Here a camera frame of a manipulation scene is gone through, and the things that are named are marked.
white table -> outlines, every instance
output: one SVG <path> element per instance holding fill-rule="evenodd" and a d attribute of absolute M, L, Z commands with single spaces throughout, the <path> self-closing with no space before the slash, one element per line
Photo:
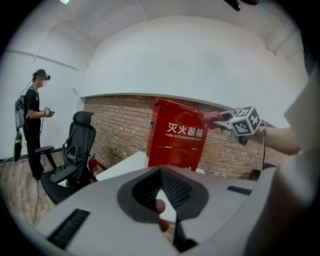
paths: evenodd
<path fill-rule="evenodd" d="M 96 176 L 98 181 L 103 181 L 106 179 L 110 179 L 119 175 L 127 174 L 136 170 L 144 169 L 148 167 L 149 158 L 147 157 L 146 153 L 139 151 L 132 156 L 126 158 L 125 160 L 117 163 L 116 165 L 112 166 L 111 168 L 103 171 L 102 173 Z M 205 171 L 197 168 L 197 173 L 205 174 Z M 169 200 L 167 199 L 165 193 L 160 190 L 158 195 L 156 196 L 157 199 L 161 199 L 165 203 L 165 211 L 160 214 L 160 218 L 172 223 L 176 222 L 176 211 L 170 204 Z"/>

brick wall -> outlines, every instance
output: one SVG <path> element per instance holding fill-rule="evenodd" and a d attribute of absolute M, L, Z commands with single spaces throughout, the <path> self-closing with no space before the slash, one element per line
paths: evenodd
<path fill-rule="evenodd" d="M 94 112 L 91 125 L 96 137 L 91 153 L 107 168 L 138 151 L 146 151 L 152 106 L 152 96 L 115 95 L 85 99 L 84 110 Z M 187 100 L 168 98 L 203 112 L 223 109 Z M 266 148 L 265 163 L 278 165 L 285 155 Z M 249 141 L 246 146 L 234 143 L 220 133 L 209 131 L 199 163 L 207 174 L 246 179 L 252 169 L 261 165 L 262 146 Z"/>

fire extinguisher box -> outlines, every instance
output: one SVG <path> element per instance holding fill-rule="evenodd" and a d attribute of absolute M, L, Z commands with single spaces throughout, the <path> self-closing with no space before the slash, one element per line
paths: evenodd
<path fill-rule="evenodd" d="M 203 112 L 157 98 L 146 146 L 148 167 L 172 165 L 195 172 L 207 133 Z"/>

floor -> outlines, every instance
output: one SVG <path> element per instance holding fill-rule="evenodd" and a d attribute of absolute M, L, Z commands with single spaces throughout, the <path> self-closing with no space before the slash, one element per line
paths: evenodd
<path fill-rule="evenodd" d="M 53 153 L 57 166 L 63 164 L 61 152 Z M 52 169 L 47 157 L 41 157 L 44 171 Z M 28 159 L 18 162 L 0 164 L 0 192 L 11 214 L 28 223 L 32 227 L 55 207 L 44 191 L 41 182 L 33 180 Z M 173 242 L 175 225 L 170 224 L 164 234 L 170 243 Z"/>

controller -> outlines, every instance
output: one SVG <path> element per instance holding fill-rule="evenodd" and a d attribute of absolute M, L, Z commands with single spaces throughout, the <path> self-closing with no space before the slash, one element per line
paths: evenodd
<path fill-rule="evenodd" d="M 255 106 L 238 107 L 219 113 L 223 120 L 213 121 L 224 135 L 230 136 L 242 145 L 246 145 L 246 136 L 254 135 L 260 126 L 261 119 Z"/>

